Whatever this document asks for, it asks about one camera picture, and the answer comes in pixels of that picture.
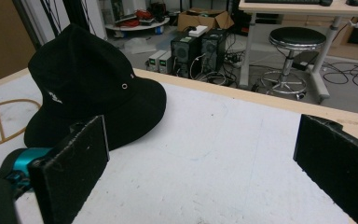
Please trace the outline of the cardboard box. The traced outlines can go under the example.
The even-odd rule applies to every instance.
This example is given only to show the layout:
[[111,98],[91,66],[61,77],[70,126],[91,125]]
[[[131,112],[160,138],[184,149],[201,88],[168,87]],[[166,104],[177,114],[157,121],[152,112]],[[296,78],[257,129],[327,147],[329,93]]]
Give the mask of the cardboard box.
[[234,21],[225,10],[191,8],[179,14],[177,30],[183,32],[190,26],[197,27],[198,25],[207,26],[208,29],[228,29],[233,24]]

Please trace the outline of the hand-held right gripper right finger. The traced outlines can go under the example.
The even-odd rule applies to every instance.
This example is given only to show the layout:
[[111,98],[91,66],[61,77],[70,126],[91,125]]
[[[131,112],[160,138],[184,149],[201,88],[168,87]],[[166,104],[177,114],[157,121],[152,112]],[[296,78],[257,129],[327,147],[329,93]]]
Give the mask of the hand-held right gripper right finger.
[[294,161],[358,224],[358,139],[328,119],[300,117]]

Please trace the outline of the white desk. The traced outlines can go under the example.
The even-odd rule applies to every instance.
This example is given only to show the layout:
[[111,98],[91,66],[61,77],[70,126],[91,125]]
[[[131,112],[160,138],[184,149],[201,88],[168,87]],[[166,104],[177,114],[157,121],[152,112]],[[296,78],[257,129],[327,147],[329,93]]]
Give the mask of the white desk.
[[320,75],[320,70],[324,63],[324,59],[333,43],[333,39],[337,34],[341,20],[347,17],[358,17],[358,7],[351,7],[346,4],[346,0],[333,0],[329,7],[318,5],[291,5],[291,4],[264,4],[264,3],[246,3],[241,1],[239,3],[239,10],[245,13],[251,13],[252,17],[249,25],[249,32],[246,40],[245,56],[241,66],[240,88],[245,89],[249,86],[249,65],[251,46],[254,44],[254,34],[256,27],[257,13],[271,13],[271,14],[293,14],[293,15],[313,15],[333,17],[333,21],[326,32],[326,42],[321,49],[314,65],[309,65],[307,72],[313,81],[313,85],[318,94],[319,102],[328,99],[330,94],[324,85],[323,79]]

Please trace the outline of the black stand pole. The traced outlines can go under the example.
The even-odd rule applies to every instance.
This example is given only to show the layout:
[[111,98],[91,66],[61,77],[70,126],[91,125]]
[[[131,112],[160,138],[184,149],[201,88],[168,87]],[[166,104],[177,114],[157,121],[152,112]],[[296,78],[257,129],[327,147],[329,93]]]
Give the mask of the black stand pole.
[[30,8],[26,4],[26,0],[11,1],[21,18],[21,22],[24,25],[24,28],[30,37],[32,44],[34,45],[34,48],[40,49],[43,45],[43,39],[37,30],[36,23]]

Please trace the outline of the black computer tower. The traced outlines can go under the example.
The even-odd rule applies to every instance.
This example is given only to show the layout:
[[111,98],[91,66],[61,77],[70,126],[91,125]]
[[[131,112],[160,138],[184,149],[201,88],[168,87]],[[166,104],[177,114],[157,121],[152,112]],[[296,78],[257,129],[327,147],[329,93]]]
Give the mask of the black computer tower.
[[218,72],[224,62],[227,31],[213,28],[201,39],[202,66],[204,72]]
[[172,72],[184,78],[194,78],[200,71],[196,58],[201,55],[201,39],[188,35],[179,35],[171,41]]

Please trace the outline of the round white platform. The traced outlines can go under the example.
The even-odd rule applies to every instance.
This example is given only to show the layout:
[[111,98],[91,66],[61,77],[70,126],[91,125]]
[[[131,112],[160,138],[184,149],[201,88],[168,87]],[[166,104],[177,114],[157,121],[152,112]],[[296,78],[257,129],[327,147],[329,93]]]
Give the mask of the round white platform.
[[165,25],[170,21],[170,18],[165,18],[163,22],[153,22],[151,25],[138,25],[134,27],[128,26],[114,26],[113,24],[106,24],[105,28],[113,31],[127,32],[127,31],[140,31],[146,29],[153,29]]

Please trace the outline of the black bucket hat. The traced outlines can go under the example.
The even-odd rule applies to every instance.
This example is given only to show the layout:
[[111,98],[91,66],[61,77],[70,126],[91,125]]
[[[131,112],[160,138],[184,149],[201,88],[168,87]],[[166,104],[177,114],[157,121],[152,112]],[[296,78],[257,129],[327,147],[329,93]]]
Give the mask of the black bucket hat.
[[54,147],[73,124],[102,115],[114,150],[149,133],[165,113],[163,86],[137,77],[119,49],[76,24],[38,49],[28,70],[42,105],[25,129],[27,147]]

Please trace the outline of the clear plastic bag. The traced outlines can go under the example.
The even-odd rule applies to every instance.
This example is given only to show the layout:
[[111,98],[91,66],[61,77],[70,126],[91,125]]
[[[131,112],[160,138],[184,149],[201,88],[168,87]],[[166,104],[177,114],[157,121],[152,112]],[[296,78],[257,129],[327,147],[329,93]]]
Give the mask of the clear plastic bag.
[[124,50],[131,54],[151,52],[156,49],[155,45],[150,45],[145,38],[135,37],[124,44]]

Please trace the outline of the black round stool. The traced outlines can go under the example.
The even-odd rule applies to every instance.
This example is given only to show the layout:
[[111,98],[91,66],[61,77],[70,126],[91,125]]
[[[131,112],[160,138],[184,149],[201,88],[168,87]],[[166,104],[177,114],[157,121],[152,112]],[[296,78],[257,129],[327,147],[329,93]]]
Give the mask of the black round stool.
[[287,49],[288,54],[281,70],[268,71],[260,78],[267,94],[294,95],[297,100],[307,93],[307,82],[291,73],[296,51],[320,49],[326,37],[309,28],[282,27],[270,32],[268,41],[277,49]]

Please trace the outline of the white flat box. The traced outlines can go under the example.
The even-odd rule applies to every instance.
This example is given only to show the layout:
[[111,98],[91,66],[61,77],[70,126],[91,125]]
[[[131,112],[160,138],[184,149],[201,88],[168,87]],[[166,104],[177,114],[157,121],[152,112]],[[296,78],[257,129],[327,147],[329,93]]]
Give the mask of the white flat box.
[[208,31],[208,27],[204,25],[198,25],[195,30],[189,31],[188,35],[193,37],[200,37]]

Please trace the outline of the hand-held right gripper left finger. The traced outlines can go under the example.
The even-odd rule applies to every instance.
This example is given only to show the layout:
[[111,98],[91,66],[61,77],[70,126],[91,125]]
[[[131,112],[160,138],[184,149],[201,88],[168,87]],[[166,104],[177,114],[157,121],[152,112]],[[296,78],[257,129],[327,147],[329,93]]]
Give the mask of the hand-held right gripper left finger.
[[78,123],[45,156],[28,165],[45,224],[71,224],[109,161],[104,117]]

